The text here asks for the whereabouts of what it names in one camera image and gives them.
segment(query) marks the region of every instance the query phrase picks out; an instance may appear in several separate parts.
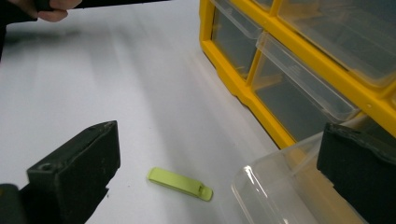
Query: plastic drawer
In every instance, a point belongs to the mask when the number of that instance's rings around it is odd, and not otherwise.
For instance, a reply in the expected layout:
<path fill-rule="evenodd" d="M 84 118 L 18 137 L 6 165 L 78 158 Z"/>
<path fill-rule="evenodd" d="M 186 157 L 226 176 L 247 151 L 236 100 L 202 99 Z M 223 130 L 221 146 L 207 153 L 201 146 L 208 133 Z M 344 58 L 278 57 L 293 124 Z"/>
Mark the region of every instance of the plastic drawer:
<path fill-rule="evenodd" d="M 271 5 L 273 4 L 273 0 L 252 0 L 256 4 L 258 4 L 265 11 L 269 11 L 271 9 Z"/>
<path fill-rule="evenodd" d="M 228 0 L 211 0 L 216 6 L 212 41 L 238 74 L 246 79 L 262 28 Z"/>
<path fill-rule="evenodd" d="M 396 78 L 396 1 L 285 0 L 278 17 L 358 80 L 385 87 Z"/>
<path fill-rule="evenodd" d="M 345 125 L 366 129 L 366 116 Z M 250 224 L 366 223 L 316 168 L 322 133 L 248 164 L 233 193 Z"/>
<path fill-rule="evenodd" d="M 320 133 L 326 122 L 352 119 L 360 111 L 270 35 L 261 37 L 258 49 L 262 56 L 252 89 L 294 140 Z"/>

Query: black object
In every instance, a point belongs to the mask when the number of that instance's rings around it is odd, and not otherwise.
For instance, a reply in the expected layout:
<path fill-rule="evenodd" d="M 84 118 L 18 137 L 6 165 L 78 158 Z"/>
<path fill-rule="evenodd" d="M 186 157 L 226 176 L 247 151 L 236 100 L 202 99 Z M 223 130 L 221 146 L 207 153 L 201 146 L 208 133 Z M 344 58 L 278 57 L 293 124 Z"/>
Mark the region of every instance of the black object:
<path fill-rule="evenodd" d="M 318 169 L 372 224 L 396 223 L 396 145 L 394 137 L 383 133 L 380 139 L 327 124 L 318 155 Z"/>
<path fill-rule="evenodd" d="M 0 185 L 0 223 L 84 223 L 119 168 L 117 122 L 91 126 L 29 168 L 30 183 L 19 193 Z"/>
<path fill-rule="evenodd" d="M 82 2 L 76 8 L 110 7 L 161 1 L 168 0 L 82 0 Z M 35 0 L 35 8 L 37 9 L 37 11 L 52 11 L 52 8 L 50 7 L 50 0 Z"/>

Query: finger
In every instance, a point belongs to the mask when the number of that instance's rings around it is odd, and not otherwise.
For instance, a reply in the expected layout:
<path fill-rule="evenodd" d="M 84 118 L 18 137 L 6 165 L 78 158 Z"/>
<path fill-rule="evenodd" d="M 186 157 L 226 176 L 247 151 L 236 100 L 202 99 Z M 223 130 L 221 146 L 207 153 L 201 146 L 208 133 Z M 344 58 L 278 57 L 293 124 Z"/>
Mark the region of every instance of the finger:
<path fill-rule="evenodd" d="M 67 11 L 55 9 L 53 11 L 39 11 L 38 18 L 44 21 L 61 21 L 67 17 Z"/>
<path fill-rule="evenodd" d="M 32 18 L 37 18 L 37 11 L 33 0 L 8 0 L 8 2 L 17 5 L 22 11 L 26 12 Z"/>
<path fill-rule="evenodd" d="M 82 0 L 50 0 L 49 5 L 52 8 L 68 10 L 78 6 L 81 1 Z"/>

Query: white surface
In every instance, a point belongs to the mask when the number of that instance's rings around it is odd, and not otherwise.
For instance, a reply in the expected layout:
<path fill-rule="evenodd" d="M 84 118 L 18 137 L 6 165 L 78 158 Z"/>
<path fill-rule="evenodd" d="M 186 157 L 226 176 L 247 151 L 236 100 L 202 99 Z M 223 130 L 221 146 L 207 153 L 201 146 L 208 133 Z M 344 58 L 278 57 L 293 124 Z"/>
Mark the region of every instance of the white surface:
<path fill-rule="evenodd" d="M 0 183 L 22 188 L 31 165 L 115 119 L 121 168 L 88 223 L 225 223 L 234 175 L 276 146 L 202 53 L 198 9 L 174 0 L 8 26 Z M 148 182 L 153 166 L 203 181 L 212 201 Z"/>

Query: lime green tab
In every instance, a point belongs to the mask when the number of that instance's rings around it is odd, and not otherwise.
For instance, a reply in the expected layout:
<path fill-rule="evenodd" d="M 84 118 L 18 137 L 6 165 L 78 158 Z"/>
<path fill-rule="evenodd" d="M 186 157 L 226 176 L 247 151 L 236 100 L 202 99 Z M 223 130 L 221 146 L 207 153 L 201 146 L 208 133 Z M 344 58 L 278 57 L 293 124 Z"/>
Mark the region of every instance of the lime green tab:
<path fill-rule="evenodd" d="M 158 167 L 154 167 L 149 171 L 148 180 L 169 189 L 175 189 L 190 194 L 204 201 L 210 201 L 213 195 L 213 190 L 206 187 L 201 181 L 191 179 L 184 175 L 178 175 Z"/>

